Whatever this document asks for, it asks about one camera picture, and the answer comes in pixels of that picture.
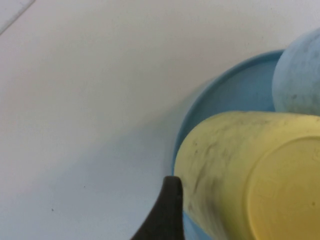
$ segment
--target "yellow plastic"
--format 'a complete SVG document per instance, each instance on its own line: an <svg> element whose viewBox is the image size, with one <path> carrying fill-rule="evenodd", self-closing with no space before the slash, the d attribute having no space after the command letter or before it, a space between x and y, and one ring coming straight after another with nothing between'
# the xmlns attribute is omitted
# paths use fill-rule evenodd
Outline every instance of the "yellow plastic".
<svg viewBox="0 0 320 240"><path fill-rule="evenodd" d="M320 240L320 117L226 112L185 138L183 207L218 240Z"/></svg>

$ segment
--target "blue plate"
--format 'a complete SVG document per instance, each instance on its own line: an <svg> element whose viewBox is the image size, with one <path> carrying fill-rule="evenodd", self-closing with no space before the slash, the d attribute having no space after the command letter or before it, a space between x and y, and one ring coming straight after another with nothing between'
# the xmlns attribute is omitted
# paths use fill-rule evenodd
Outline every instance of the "blue plate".
<svg viewBox="0 0 320 240"><path fill-rule="evenodd" d="M283 50L250 58L215 79L197 98L184 118L175 141L172 173L179 147L188 133L212 115L238 111L274 112L272 78ZM189 217L183 214L184 231L188 240L210 240Z"/></svg>

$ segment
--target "white table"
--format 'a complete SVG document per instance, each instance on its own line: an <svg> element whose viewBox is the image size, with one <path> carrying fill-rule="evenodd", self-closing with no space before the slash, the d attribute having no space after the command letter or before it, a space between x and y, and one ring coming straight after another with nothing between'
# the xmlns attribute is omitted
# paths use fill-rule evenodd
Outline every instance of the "white table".
<svg viewBox="0 0 320 240"><path fill-rule="evenodd" d="M187 97L320 26L318 2L37 0L0 36L0 239L128 239Z"/></svg>

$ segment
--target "light blue ball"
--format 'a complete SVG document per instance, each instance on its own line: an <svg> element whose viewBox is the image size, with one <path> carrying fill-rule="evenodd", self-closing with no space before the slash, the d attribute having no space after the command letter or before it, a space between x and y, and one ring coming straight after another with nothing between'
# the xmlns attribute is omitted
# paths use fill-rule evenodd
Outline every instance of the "light blue ball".
<svg viewBox="0 0 320 240"><path fill-rule="evenodd" d="M284 51L274 71L272 98L276 112L320 116L320 28Z"/></svg>

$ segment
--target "black object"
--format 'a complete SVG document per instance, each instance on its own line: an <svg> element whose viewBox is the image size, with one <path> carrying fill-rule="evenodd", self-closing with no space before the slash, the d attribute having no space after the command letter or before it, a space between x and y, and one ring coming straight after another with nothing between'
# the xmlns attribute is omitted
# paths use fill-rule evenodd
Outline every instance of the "black object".
<svg viewBox="0 0 320 240"><path fill-rule="evenodd" d="M182 183L176 176L166 176L152 210L131 240L184 239Z"/></svg>

